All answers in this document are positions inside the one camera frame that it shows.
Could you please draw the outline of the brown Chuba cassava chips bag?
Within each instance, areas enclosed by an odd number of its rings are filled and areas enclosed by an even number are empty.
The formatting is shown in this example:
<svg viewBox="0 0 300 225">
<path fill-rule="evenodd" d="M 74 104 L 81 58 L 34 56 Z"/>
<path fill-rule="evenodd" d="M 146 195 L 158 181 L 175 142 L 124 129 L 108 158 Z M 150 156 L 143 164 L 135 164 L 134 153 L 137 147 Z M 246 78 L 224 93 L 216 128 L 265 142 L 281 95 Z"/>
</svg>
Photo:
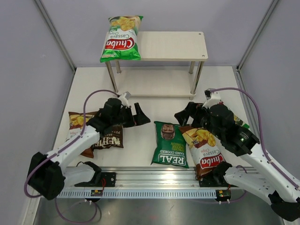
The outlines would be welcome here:
<svg viewBox="0 0 300 225">
<path fill-rule="evenodd" d="M 216 145 L 212 133 L 204 128 L 181 126 L 179 131 L 189 146 L 193 162 L 196 166 L 196 179 L 200 180 L 211 173 L 225 158 Z"/>
</svg>

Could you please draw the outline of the dark green Real chips bag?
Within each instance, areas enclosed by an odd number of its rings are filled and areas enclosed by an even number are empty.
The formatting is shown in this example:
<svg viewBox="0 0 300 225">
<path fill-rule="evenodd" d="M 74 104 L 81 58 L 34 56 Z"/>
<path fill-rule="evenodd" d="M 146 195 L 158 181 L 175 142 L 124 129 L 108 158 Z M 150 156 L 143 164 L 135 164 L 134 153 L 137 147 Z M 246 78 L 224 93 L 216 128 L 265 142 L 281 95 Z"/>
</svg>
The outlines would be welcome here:
<svg viewBox="0 0 300 225">
<path fill-rule="evenodd" d="M 189 168 L 187 161 L 186 141 L 178 124 L 155 121 L 157 146 L 153 153 L 152 163 Z"/>
</svg>

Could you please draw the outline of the green Chuba seaweed chips bag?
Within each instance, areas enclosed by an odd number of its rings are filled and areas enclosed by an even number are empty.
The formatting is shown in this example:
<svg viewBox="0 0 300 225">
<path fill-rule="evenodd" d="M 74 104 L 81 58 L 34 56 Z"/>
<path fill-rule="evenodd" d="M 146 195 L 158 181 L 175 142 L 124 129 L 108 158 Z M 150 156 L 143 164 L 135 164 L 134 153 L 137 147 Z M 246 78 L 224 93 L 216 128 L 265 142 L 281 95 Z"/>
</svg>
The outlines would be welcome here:
<svg viewBox="0 0 300 225">
<path fill-rule="evenodd" d="M 250 128 L 250 126 L 246 122 L 244 122 L 242 119 L 240 119 L 222 100 L 219 100 L 218 104 L 225 105 L 228 108 L 228 110 L 233 113 L 235 124 L 237 124 L 241 127 L 247 128 L 247 129 Z"/>
</svg>

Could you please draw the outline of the green Chuba cassava chips bag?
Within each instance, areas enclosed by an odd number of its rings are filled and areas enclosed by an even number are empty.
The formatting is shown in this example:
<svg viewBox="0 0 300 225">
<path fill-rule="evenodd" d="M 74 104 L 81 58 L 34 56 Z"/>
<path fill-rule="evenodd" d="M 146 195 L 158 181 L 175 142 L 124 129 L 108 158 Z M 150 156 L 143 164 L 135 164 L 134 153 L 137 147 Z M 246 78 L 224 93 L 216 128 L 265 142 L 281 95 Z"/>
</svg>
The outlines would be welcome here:
<svg viewBox="0 0 300 225">
<path fill-rule="evenodd" d="M 109 18 L 110 29 L 105 38 L 100 62 L 140 60 L 137 36 L 143 16 L 126 15 Z"/>
</svg>

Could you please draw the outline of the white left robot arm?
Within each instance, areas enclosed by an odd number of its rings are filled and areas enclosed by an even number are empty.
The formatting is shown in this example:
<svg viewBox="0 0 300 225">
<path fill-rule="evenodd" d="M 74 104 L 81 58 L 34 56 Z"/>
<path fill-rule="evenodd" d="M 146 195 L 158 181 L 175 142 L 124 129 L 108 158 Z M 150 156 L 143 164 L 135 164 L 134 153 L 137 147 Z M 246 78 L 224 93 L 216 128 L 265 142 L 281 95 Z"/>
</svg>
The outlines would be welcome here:
<svg viewBox="0 0 300 225">
<path fill-rule="evenodd" d="M 69 167 L 69 164 L 86 149 L 97 143 L 111 132 L 114 126 L 131 128 L 150 123 L 138 103 L 134 104 L 136 114 L 118 98 L 108 99 L 88 121 L 85 121 L 81 132 L 62 146 L 42 154 L 33 155 L 30 162 L 26 186 L 31 186 L 47 200 L 55 199 L 61 191 L 78 184 L 85 187 L 102 185 L 102 170 L 91 161 L 80 166 Z"/>
</svg>

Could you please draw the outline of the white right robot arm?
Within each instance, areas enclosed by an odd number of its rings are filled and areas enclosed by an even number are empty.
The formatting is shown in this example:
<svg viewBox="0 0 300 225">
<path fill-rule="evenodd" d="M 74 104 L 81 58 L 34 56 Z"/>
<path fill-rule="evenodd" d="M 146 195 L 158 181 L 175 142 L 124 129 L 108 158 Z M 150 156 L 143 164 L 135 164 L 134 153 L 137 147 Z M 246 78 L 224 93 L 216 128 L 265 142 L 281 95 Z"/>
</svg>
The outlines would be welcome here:
<svg viewBox="0 0 300 225">
<path fill-rule="evenodd" d="M 300 217 L 300 181 L 289 173 L 270 153 L 263 151 L 263 141 L 249 129 L 235 123 L 234 114 L 223 104 L 208 108 L 189 102 L 184 110 L 176 113 L 180 125 L 193 119 L 192 126 L 204 128 L 220 140 L 222 146 L 252 165 L 264 178 L 260 180 L 240 172 L 229 163 L 222 163 L 213 173 L 219 186 L 225 183 L 238 186 L 269 204 L 272 210 L 287 221 Z"/>
</svg>

